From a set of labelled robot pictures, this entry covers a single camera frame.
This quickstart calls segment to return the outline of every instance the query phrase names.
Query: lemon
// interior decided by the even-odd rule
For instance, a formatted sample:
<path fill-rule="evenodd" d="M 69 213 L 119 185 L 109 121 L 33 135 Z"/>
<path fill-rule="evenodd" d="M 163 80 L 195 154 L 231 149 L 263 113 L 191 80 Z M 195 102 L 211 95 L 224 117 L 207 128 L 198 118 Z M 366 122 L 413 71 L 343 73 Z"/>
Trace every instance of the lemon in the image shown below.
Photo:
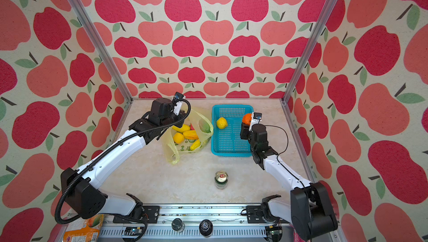
<path fill-rule="evenodd" d="M 177 132 L 174 137 L 173 140 L 176 144 L 180 144 L 185 140 L 185 137 L 183 134 L 181 134 L 180 132 Z"/>
<path fill-rule="evenodd" d="M 224 117 L 221 117 L 217 120 L 217 127 L 219 129 L 224 129 L 227 127 L 227 120 Z"/>

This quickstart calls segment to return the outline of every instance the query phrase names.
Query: orange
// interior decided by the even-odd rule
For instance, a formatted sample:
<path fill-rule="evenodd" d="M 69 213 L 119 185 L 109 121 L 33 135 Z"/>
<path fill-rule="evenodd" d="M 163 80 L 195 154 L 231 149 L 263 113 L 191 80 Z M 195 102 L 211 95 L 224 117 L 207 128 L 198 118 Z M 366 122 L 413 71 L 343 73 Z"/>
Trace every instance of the orange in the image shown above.
<path fill-rule="evenodd" d="M 242 122 L 244 124 L 247 124 L 248 126 L 251 124 L 251 113 L 246 114 L 243 118 L 242 118 Z"/>

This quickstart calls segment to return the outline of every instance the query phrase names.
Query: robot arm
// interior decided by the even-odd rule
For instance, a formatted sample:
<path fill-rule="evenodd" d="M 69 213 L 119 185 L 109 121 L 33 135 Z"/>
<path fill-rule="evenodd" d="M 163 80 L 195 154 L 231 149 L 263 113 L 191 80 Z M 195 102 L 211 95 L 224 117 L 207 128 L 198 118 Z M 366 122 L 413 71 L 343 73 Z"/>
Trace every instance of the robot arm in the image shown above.
<path fill-rule="evenodd" d="M 291 200 L 289 205 L 279 195 L 264 198 L 261 204 L 264 218 L 292 222 L 305 241 L 336 230 L 337 220 L 325 186 L 312 183 L 291 169 L 269 146 L 266 127 L 260 121 L 261 113 L 253 113 L 250 126 L 242 123 L 241 139 L 248 140 L 254 162 L 290 191 Z"/>

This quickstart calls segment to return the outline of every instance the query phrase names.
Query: black cable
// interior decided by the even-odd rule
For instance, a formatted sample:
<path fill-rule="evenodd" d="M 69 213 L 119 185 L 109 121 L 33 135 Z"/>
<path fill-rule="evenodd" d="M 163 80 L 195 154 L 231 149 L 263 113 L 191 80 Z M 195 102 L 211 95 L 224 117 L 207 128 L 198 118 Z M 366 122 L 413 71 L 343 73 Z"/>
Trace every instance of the black cable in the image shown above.
<path fill-rule="evenodd" d="M 164 126 L 158 126 L 158 127 L 153 127 L 153 128 L 149 128 L 147 130 L 141 131 L 141 132 L 136 132 L 133 133 L 131 135 L 126 136 L 125 138 L 115 142 L 112 146 L 110 146 L 109 148 L 107 148 L 103 153 L 101 153 L 96 159 L 94 159 L 94 161 L 92 161 L 86 168 L 84 168 L 80 173 L 78 173 L 74 179 L 67 185 L 66 190 L 62 193 L 62 196 L 60 197 L 60 200 L 58 201 L 58 204 L 56 205 L 56 209 L 55 209 L 55 221 L 59 224 L 68 224 L 71 223 L 75 220 L 77 220 L 78 218 L 80 218 L 79 215 L 76 215 L 70 219 L 66 219 L 64 220 L 63 218 L 61 218 L 61 208 L 62 205 L 66 199 L 66 197 L 68 196 L 68 194 L 70 194 L 70 192 L 72 191 L 72 189 L 74 189 L 74 187 L 78 184 L 80 178 L 82 178 L 82 176 L 89 171 L 93 166 L 95 166 L 102 158 L 104 158 L 108 153 L 110 153 L 113 149 L 115 149 L 116 147 L 118 147 L 119 145 L 122 145 L 126 140 L 129 140 L 135 136 L 141 135 L 143 133 L 146 132 L 151 132 L 154 130 L 158 130 L 158 129 L 163 129 L 163 128 L 169 128 L 173 125 L 179 124 L 182 121 L 185 121 L 185 119 L 189 116 L 190 114 L 190 103 L 188 100 L 185 99 L 177 99 L 173 102 L 173 107 L 175 106 L 175 103 L 179 102 L 179 101 L 183 101 L 187 104 L 187 112 L 185 114 L 185 116 L 179 120 L 176 120 L 170 124 L 166 124 Z"/>

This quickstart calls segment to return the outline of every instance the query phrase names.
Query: can lid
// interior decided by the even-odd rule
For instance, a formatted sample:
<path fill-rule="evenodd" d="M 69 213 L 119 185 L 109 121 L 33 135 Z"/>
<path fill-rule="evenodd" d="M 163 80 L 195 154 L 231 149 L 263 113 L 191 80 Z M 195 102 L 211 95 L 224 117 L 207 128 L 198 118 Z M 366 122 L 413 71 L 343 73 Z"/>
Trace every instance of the can lid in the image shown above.
<path fill-rule="evenodd" d="M 227 173 L 226 173 L 226 171 L 224 171 L 224 170 L 217 171 L 217 173 L 215 174 L 215 179 L 218 182 L 225 182 L 225 181 L 227 181 Z"/>

